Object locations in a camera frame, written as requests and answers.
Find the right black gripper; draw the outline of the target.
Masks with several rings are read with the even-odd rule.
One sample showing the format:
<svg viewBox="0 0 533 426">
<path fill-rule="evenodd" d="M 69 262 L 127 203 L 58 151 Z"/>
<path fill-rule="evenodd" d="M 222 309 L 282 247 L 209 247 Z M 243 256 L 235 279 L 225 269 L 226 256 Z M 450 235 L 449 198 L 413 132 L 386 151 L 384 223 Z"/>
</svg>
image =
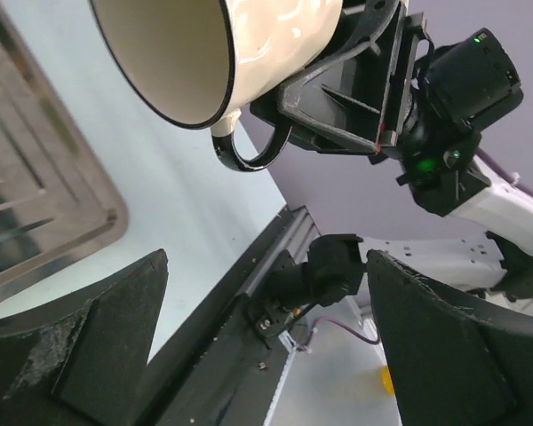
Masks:
<svg viewBox="0 0 533 426">
<path fill-rule="evenodd" d="M 426 17 L 406 1 L 345 1 L 322 58 L 253 101 L 288 122 L 288 141 L 319 154 L 398 155 Z"/>
</svg>

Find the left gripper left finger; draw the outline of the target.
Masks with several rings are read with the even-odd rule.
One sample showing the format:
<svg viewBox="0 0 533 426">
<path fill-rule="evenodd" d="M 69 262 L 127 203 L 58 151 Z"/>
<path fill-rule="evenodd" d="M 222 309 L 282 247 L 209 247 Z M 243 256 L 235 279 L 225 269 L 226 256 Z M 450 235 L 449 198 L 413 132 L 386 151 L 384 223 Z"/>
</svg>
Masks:
<svg viewBox="0 0 533 426">
<path fill-rule="evenodd" d="M 168 280 L 155 250 L 0 319 L 0 425 L 132 425 Z"/>
</svg>

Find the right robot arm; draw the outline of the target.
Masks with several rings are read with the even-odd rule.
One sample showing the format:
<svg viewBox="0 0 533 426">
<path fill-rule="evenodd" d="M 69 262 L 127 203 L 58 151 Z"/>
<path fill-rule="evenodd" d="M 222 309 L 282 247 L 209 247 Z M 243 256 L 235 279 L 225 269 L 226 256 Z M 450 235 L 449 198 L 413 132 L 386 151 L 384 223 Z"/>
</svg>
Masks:
<svg viewBox="0 0 533 426">
<path fill-rule="evenodd" d="M 288 124 L 287 142 L 310 152 L 397 161 L 419 207 L 485 228 L 477 239 L 379 249 L 471 293 L 533 298 L 533 191 L 480 147 L 522 102 L 517 69 L 486 28 L 418 55 L 430 42 L 425 16 L 403 1 L 346 1 L 323 53 L 251 113 Z"/>
</svg>

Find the cream mug black handle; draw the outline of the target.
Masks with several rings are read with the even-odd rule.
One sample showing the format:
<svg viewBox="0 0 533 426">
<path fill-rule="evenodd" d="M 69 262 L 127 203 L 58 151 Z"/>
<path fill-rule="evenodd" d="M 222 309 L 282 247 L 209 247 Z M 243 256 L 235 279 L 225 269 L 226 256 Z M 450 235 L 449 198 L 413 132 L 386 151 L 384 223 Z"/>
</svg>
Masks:
<svg viewBox="0 0 533 426">
<path fill-rule="evenodd" d="M 251 159 L 235 146 L 244 106 L 302 71 L 334 36 L 343 4 L 326 1 L 93 0 L 94 21 L 137 96 L 186 130 L 207 129 L 215 154 L 240 172 L 269 167 L 290 123 Z"/>
</svg>

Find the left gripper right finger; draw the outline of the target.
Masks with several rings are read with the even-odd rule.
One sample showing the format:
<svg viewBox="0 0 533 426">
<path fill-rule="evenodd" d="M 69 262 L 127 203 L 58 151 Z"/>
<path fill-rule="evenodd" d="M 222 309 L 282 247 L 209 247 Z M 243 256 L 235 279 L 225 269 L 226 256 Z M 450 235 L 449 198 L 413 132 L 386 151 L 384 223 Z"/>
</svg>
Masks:
<svg viewBox="0 0 533 426">
<path fill-rule="evenodd" d="M 404 425 L 533 425 L 533 317 L 368 253 L 372 314 Z"/>
</svg>

